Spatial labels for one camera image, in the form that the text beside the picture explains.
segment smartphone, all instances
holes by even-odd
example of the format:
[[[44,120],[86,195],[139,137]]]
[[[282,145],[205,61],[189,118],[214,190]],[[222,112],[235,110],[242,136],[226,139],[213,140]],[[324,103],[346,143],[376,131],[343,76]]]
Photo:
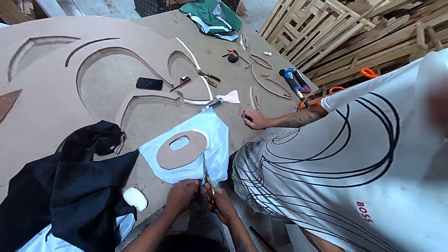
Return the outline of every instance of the smartphone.
[[[139,77],[137,79],[136,88],[162,91],[164,82],[162,80]]]

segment pliers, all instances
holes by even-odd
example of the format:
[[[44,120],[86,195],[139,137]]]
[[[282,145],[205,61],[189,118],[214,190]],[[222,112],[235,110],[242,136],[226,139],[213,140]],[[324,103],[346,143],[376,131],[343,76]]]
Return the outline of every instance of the pliers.
[[[207,80],[207,83],[210,84],[210,86],[212,86],[212,87],[218,87],[218,85],[213,83],[209,78],[212,78],[212,79],[216,80],[217,82],[221,82],[220,78],[218,78],[212,74],[209,74],[209,73],[204,73],[201,70],[198,71],[198,74],[201,76],[204,76],[204,78]]]

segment tattooed arm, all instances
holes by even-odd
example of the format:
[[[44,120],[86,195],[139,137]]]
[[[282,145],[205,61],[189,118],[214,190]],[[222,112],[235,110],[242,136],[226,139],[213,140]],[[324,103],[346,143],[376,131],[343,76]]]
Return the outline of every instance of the tattooed arm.
[[[241,117],[251,129],[262,130],[271,127],[300,128],[326,115],[328,115],[328,112],[324,108],[315,106],[277,118],[266,118],[258,110],[246,109]]]
[[[205,184],[206,197],[208,202],[208,209],[216,213],[219,220],[222,221],[230,231],[233,245],[236,252],[258,252],[257,247],[249,236],[246,227],[241,221],[235,210],[229,196],[222,188],[215,187],[215,202],[216,207],[211,205],[211,188],[208,183]]]

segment hand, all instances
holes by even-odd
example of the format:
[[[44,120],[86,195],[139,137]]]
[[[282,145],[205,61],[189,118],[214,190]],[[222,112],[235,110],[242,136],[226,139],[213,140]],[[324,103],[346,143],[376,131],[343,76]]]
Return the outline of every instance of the hand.
[[[245,109],[241,115],[244,123],[253,130],[262,130],[269,128],[270,119],[264,117],[260,111],[255,109]]]
[[[175,183],[169,190],[165,212],[178,217],[190,205],[194,194],[198,192],[199,181],[184,179]]]
[[[214,208],[214,206],[212,206],[211,204],[212,192],[211,187],[208,183],[205,184],[205,191],[208,202],[208,209],[213,213],[216,213],[216,215],[224,225],[228,226],[233,220],[237,220],[240,218],[237,214],[237,211],[235,210],[235,207],[230,201],[229,196],[223,188],[215,187],[216,208]]]

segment workbench surface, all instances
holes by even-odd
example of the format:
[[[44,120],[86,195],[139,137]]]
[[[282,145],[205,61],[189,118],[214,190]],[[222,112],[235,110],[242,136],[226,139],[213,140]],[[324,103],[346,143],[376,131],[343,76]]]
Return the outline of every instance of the workbench surface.
[[[270,74],[270,78],[289,90],[284,79],[278,75],[278,71],[293,66],[278,52],[275,52],[272,46],[261,38],[250,25],[243,24],[244,34],[249,41],[249,48],[244,51],[239,43],[202,35],[196,25],[178,10],[141,18],[133,22],[146,26],[167,39],[180,38],[193,52],[204,72],[221,78],[222,81],[217,88],[211,87],[213,96],[226,95],[232,90],[238,90],[241,104],[225,102],[215,109],[216,114],[229,127],[229,153],[235,152],[259,133],[245,126],[241,119],[243,110],[250,107],[249,88],[256,82],[250,69],[245,70],[247,64],[244,61],[239,60],[236,64],[231,64],[226,58],[222,58],[222,55],[226,54],[228,49],[236,49],[249,62],[252,61],[249,53],[261,56],[273,66],[273,70],[256,65],[256,73]],[[157,48],[148,48],[148,50],[157,50]],[[264,51],[272,52],[272,56],[264,56]],[[182,76],[197,75],[195,70],[182,58],[177,58],[172,62],[170,71],[173,80]],[[113,122],[126,94],[135,90],[135,82],[138,77],[156,78],[148,68],[132,57],[113,55],[100,59],[87,70],[82,80],[81,92],[86,107],[95,115],[95,118]],[[317,90],[317,87],[312,86],[311,89]],[[163,90],[169,91],[169,88],[164,86]],[[295,96],[293,100],[286,100],[268,93],[261,87],[259,91],[261,112],[267,117],[286,114],[299,103]],[[154,137],[193,117],[198,109],[200,107],[183,104],[182,101],[171,103],[155,99],[136,100],[130,107],[124,126],[128,139],[121,154],[137,149]],[[96,157],[96,159],[110,157],[112,156],[108,155]],[[171,186],[156,177],[143,156],[139,156],[124,187],[124,189],[139,188],[149,201],[148,207],[138,213],[136,225],[165,204]]]

